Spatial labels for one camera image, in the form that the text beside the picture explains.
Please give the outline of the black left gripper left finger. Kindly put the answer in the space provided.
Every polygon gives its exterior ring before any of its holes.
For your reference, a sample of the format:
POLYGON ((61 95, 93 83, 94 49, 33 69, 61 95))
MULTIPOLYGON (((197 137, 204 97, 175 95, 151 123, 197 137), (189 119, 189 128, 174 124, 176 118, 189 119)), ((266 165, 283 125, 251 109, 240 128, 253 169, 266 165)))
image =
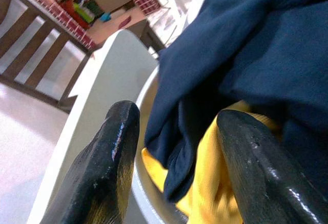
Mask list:
POLYGON ((128 207, 140 112, 129 100, 109 109, 46 211, 46 223, 122 223, 128 207))

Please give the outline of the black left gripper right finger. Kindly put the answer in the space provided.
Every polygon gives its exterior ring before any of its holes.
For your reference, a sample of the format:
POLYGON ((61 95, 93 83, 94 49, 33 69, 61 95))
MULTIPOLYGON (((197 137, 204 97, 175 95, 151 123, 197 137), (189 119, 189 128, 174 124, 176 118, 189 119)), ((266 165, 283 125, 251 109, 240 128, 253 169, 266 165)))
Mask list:
POLYGON ((265 124, 223 110, 217 125, 244 223, 327 223, 327 200, 265 124))

